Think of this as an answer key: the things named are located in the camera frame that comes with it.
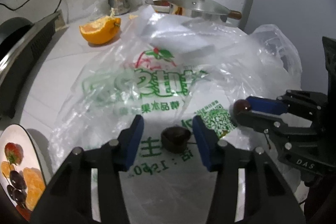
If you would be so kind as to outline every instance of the dark grape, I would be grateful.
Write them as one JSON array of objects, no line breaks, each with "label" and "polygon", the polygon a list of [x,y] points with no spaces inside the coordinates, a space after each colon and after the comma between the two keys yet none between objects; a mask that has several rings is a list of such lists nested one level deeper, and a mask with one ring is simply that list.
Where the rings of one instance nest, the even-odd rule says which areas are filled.
[{"label": "dark grape", "polygon": [[179,154],[182,153],[190,139],[191,132],[183,127],[166,128],[161,133],[162,146],[168,151]]},{"label": "dark grape", "polygon": [[17,171],[11,171],[9,173],[9,179],[14,188],[23,190],[25,188],[25,181],[23,177]]},{"label": "dark grape", "polygon": [[18,189],[14,189],[13,191],[13,200],[17,204],[25,203],[25,195]]},{"label": "dark grape", "polygon": [[239,114],[242,111],[250,111],[252,109],[248,100],[237,100],[233,104],[233,113],[234,115]]},{"label": "dark grape", "polygon": [[8,194],[9,194],[9,196],[12,200],[15,200],[14,197],[13,197],[13,191],[14,190],[15,190],[15,188],[13,186],[11,186],[9,184],[7,185],[7,192],[8,192]]}]

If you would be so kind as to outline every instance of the peeled orange half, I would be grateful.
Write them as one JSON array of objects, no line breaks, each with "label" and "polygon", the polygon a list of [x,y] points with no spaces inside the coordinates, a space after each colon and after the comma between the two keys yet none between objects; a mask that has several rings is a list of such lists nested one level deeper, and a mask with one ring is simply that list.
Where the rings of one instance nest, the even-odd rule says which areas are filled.
[{"label": "peeled orange half", "polygon": [[86,41],[100,45],[110,41],[118,33],[120,23],[120,18],[105,16],[79,26],[79,30]]}]

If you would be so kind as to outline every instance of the plastic bag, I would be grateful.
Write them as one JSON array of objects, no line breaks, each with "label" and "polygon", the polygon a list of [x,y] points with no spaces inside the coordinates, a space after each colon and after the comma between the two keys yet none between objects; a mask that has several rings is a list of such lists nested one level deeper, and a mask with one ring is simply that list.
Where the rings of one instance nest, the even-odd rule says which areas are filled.
[{"label": "plastic bag", "polygon": [[[142,5],[142,0],[129,0],[129,3],[130,11],[133,11]],[[108,0],[69,0],[68,9],[71,17],[76,15],[72,21],[86,17],[93,21],[111,14]]]},{"label": "plastic bag", "polygon": [[[53,171],[74,146],[99,147],[140,113],[145,125],[137,157],[129,172],[120,173],[131,223],[205,223],[216,174],[202,165],[192,139],[184,153],[175,155],[162,149],[160,134],[176,124],[191,129],[192,117],[199,114],[219,138],[267,151],[263,134],[231,123],[230,105],[249,95],[275,98],[287,88],[300,88],[297,52],[282,33],[273,36],[280,42],[265,43],[235,28],[145,9],[74,83],[49,140]],[[272,52],[269,45],[274,45]],[[288,60],[287,70],[282,58]],[[268,153],[295,190],[298,171],[282,166],[274,149]],[[96,193],[96,173],[92,180]],[[236,220],[244,216],[244,180],[240,173]],[[92,207],[99,220],[97,200]]]}]

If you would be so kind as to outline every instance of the gray wall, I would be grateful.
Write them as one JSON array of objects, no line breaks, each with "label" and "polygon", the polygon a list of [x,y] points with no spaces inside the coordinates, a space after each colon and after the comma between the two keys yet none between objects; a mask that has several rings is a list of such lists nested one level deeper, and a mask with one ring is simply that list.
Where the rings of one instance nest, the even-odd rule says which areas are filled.
[{"label": "gray wall", "polygon": [[336,38],[336,0],[254,0],[245,32],[276,24],[300,54],[302,89],[327,92],[322,36]]}]

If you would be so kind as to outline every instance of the red object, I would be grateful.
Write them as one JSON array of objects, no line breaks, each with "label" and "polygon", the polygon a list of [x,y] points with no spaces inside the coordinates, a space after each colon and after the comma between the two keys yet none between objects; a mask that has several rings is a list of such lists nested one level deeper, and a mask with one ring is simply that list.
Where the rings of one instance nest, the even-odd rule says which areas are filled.
[{"label": "red object", "polygon": [[15,143],[5,145],[5,155],[10,164],[19,165],[22,162],[21,147]]},{"label": "red object", "polygon": [[19,213],[23,216],[25,220],[27,220],[28,222],[30,221],[30,215],[32,214],[30,210],[22,208],[20,205],[16,205],[15,208],[19,211]]}]

